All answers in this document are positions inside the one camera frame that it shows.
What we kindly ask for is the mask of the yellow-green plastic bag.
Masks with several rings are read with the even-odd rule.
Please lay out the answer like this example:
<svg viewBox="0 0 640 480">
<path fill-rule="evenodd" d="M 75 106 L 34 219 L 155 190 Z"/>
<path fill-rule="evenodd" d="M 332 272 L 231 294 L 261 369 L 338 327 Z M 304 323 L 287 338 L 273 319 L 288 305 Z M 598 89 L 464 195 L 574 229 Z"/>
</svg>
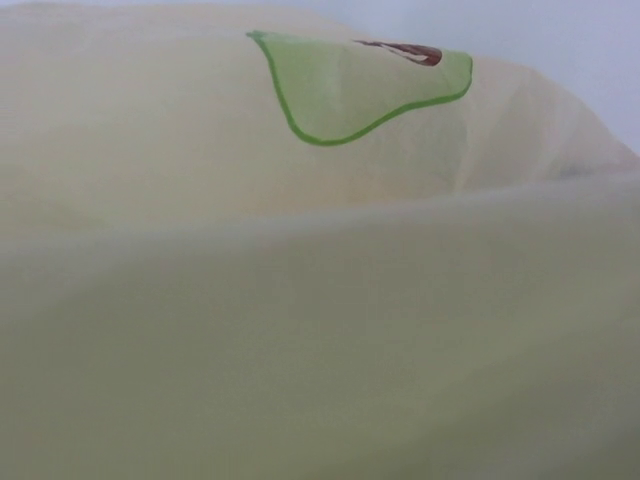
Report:
<svg viewBox="0 0 640 480">
<path fill-rule="evenodd" d="M 637 478 L 638 156 L 289 7 L 3 7 L 1 475 Z"/>
</svg>

